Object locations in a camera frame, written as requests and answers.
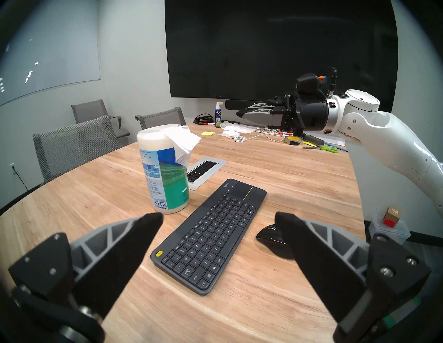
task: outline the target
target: black mouse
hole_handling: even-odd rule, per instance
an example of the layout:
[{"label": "black mouse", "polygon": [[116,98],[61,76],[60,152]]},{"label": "black mouse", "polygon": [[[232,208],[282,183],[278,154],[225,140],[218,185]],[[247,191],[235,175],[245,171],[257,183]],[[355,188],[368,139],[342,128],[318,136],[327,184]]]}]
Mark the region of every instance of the black mouse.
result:
[{"label": "black mouse", "polygon": [[257,240],[269,248],[275,255],[294,259],[289,246],[283,241],[281,231],[275,225],[269,225],[262,229],[256,236]]}]

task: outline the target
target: gray mesh chair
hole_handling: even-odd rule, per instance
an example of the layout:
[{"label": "gray mesh chair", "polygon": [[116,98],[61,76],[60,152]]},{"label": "gray mesh chair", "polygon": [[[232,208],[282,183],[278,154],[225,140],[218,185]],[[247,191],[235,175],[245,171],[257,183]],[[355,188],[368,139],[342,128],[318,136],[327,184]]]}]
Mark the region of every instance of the gray mesh chair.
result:
[{"label": "gray mesh chair", "polygon": [[32,138],[45,183],[120,148],[108,116],[35,133]]},{"label": "gray mesh chair", "polygon": [[[77,124],[83,123],[88,120],[96,119],[101,116],[108,116],[108,111],[106,110],[105,104],[102,99],[85,102],[83,104],[71,105],[72,112],[74,112],[75,122]],[[115,136],[117,138],[129,136],[129,131],[121,128],[121,117],[115,116],[110,117],[118,119],[118,129],[115,129]]]},{"label": "gray mesh chair", "polygon": [[183,117],[183,112],[180,107],[175,107],[169,111],[147,114],[145,116],[135,116],[135,119],[140,121],[142,130],[166,124],[186,125],[185,117]]}]

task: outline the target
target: television screen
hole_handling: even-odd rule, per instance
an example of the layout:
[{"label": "television screen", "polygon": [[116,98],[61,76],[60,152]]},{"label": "television screen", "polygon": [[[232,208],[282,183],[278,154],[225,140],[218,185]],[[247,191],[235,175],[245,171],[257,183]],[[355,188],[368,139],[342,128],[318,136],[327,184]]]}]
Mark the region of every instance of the television screen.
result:
[{"label": "television screen", "polygon": [[397,31],[389,0],[165,0],[172,97],[265,100],[305,73],[338,70],[336,93],[359,89],[390,111]]}]

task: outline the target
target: black wireless keyboard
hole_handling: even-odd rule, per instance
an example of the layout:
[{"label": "black wireless keyboard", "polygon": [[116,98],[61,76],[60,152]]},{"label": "black wireless keyboard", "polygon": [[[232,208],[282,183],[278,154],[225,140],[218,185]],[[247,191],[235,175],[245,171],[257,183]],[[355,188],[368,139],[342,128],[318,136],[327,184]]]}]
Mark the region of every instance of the black wireless keyboard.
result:
[{"label": "black wireless keyboard", "polygon": [[206,295],[240,244],[266,191],[226,180],[151,253],[154,264]]}]

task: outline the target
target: scissors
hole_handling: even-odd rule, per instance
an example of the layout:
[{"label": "scissors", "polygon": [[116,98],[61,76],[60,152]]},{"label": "scissors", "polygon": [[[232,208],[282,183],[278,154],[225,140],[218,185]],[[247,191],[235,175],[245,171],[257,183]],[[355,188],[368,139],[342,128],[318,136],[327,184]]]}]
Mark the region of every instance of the scissors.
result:
[{"label": "scissors", "polygon": [[306,146],[303,149],[318,149],[338,153],[338,149],[333,146]]}]

